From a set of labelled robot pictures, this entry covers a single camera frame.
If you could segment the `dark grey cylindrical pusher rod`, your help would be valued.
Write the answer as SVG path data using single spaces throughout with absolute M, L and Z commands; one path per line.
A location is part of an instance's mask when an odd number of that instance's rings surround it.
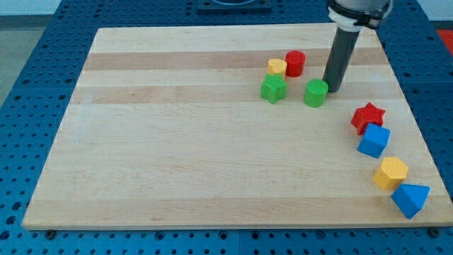
M 335 93 L 340 89 L 345 71 L 350 62 L 360 32 L 336 29 L 323 80 L 328 84 L 328 92 Z

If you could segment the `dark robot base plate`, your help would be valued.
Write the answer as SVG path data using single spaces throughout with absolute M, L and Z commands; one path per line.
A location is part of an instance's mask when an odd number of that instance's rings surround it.
M 198 13 L 271 11 L 272 0 L 197 0 Z

